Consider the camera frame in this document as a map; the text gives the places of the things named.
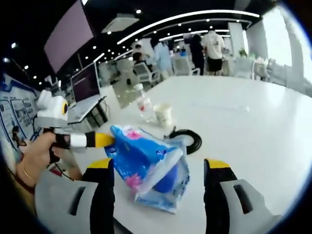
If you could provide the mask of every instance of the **recessed ceiling light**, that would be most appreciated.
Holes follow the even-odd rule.
[[[250,13],[250,12],[246,12],[246,11],[237,11],[237,10],[203,10],[203,11],[194,11],[194,12],[189,12],[189,13],[185,13],[185,14],[181,14],[181,15],[176,15],[176,16],[172,16],[166,19],[162,19],[160,21],[157,21],[155,23],[149,24],[143,28],[140,28],[138,30],[136,30],[135,32],[129,34],[128,36],[124,37],[123,39],[121,39],[120,41],[117,42],[117,45],[122,44],[124,41],[128,40],[129,38],[147,30],[150,29],[152,27],[155,27],[157,25],[160,25],[162,23],[166,23],[172,20],[176,20],[176,19],[180,19],[180,18],[184,18],[184,17],[188,17],[188,16],[195,16],[195,15],[203,15],[203,14],[216,14],[216,13],[225,13],[225,14],[240,14],[240,15],[246,15],[246,16],[252,16],[252,17],[257,17],[259,18],[260,15],[258,14],[254,14],[254,13]]]

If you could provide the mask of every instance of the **ceiling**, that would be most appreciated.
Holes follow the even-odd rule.
[[[56,75],[59,79],[66,81],[79,68],[78,57],[75,54],[57,74],[54,74],[43,50],[57,22],[74,2],[76,0],[18,2],[11,0],[6,2],[2,10],[6,16],[10,15],[10,17],[9,20],[2,19],[2,22],[6,23],[6,43],[2,44],[4,46],[2,48],[4,53],[2,54],[9,58],[10,62],[2,62],[2,64],[4,70],[9,75],[40,90],[44,87],[39,85],[39,82],[43,81],[48,75],[53,77]],[[157,31],[157,34],[154,36],[157,35],[157,37],[161,38],[166,37],[168,33],[171,35],[186,33],[189,28],[192,31],[208,30],[209,26],[212,25],[214,29],[227,29],[226,21],[211,20],[206,22],[205,19],[232,18],[250,20],[252,23],[255,23],[261,18],[223,13],[189,16],[157,25],[117,45],[117,42],[125,36],[156,21],[188,12],[211,9],[235,9],[263,15],[272,8],[273,4],[271,0],[88,0],[84,6],[84,11],[95,37],[81,47],[77,53],[80,54],[83,66],[92,62],[101,53],[105,53],[105,56],[100,59],[103,62],[105,57],[107,60],[111,60],[119,53],[126,52],[126,49],[130,49],[135,39],[140,39],[150,33],[153,35],[153,31]],[[142,12],[136,14],[137,9],[140,9]],[[117,13],[133,14],[139,21],[121,32],[115,32],[110,35],[102,34],[102,29]],[[17,47],[12,49],[11,44],[14,42],[17,44]]]

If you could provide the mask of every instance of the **display board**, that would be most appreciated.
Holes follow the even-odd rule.
[[[0,134],[5,136],[16,152],[16,160],[21,155],[17,143],[13,141],[12,129],[19,126],[18,137],[32,141],[36,138],[33,129],[33,118],[37,113],[35,99],[39,92],[3,74],[0,84]]]

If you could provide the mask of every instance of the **white t-shirt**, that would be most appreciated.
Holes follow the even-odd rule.
[[[211,59],[222,58],[222,48],[225,48],[222,36],[215,31],[209,31],[203,38],[203,45],[207,48],[207,55]]]

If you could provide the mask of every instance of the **computer monitor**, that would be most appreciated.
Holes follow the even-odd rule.
[[[71,78],[76,103],[100,95],[98,71],[95,63],[89,64]]]

